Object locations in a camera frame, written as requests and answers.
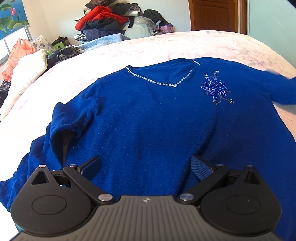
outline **red garment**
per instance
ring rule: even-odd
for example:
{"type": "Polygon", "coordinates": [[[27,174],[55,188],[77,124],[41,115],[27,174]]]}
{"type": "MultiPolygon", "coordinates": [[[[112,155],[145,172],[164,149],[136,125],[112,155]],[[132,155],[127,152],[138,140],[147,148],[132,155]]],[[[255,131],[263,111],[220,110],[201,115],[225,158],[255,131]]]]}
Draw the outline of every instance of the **red garment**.
{"type": "Polygon", "coordinates": [[[94,17],[96,17],[98,14],[103,12],[111,12],[111,8],[104,7],[104,6],[96,6],[92,11],[90,11],[87,15],[85,15],[82,19],[79,20],[79,22],[76,24],[75,29],[78,31],[81,31],[83,26],[87,21],[91,21],[94,17]]]}
{"type": "Polygon", "coordinates": [[[103,18],[115,19],[120,25],[123,25],[129,21],[129,19],[123,15],[117,15],[117,14],[110,13],[110,12],[100,13],[90,21],[95,21],[95,20],[99,20],[99,19],[103,19],[103,18]]]}

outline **white bedspread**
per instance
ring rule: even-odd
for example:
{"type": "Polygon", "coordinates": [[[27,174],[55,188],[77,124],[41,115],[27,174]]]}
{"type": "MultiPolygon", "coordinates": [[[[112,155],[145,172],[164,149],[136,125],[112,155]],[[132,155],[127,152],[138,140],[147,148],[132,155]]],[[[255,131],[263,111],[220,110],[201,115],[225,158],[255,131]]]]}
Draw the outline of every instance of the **white bedspread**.
{"type": "MultiPolygon", "coordinates": [[[[86,52],[62,61],[34,82],[18,99],[0,124],[0,181],[11,178],[31,142],[45,134],[58,102],[67,103],[97,78],[127,65],[148,66],[176,58],[214,57],[240,62],[250,67],[271,69],[288,78],[296,69],[265,44],[242,34],[219,31],[172,33],[127,40],[86,52]]],[[[294,133],[296,115],[277,108],[294,133]]],[[[9,215],[0,205],[0,219],[9,215]]],[[[0,241],[16,232],[11,219],[0,224],[0,241]]]]}

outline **door panel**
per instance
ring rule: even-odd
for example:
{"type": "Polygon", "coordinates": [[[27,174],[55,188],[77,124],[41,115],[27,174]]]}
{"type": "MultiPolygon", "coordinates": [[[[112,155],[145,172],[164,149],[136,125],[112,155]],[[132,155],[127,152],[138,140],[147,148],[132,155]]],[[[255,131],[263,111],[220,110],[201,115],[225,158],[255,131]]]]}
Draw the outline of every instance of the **door panel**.
{"type": "Polygon", "coordinates": [[[190,5],[192,30],[237,31],[237,0],[191,0],[190,5]]]}

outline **beaded flower embellishment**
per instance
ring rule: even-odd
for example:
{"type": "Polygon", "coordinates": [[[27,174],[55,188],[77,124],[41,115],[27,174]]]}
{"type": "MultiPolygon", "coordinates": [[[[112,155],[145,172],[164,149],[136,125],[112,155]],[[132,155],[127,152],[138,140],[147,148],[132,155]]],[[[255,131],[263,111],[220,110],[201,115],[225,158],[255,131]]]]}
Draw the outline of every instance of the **beaded flower embellishment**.
{"type": "MultiPolygon", "coordinates": [[[[201,86],[202,89],[206,90],[207,95],[213,96],[213,103],[214,104],[220,104],[222,100],[227,100],[225,97],[227,96],[227,93],[230,93],[229,90],[227,90],[224,81],[218,79],[219,71],[215,71],[214,76],[210,76],[209,74],[205,74],[206,82],[202,83],[201,86]]],[[[233,104],[234,101],[232,99],[229,99],[228,102],[230,104],[233,104]]]]}

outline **orange plastic bag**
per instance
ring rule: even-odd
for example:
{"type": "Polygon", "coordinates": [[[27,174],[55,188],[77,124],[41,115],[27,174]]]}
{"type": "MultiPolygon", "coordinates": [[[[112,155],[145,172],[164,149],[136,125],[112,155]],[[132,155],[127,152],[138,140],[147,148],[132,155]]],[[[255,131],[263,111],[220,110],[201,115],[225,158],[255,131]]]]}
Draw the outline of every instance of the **orange plastic bag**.
{"type": "Polygon", "coordinates": [[[13,69],[17,66],[18,61],[29,54],[37,52],[37,49],[26,39],[19,39],[13,46],[7,63],[2,71],[2,77],[5,81],[10,82],[13,69]]]}

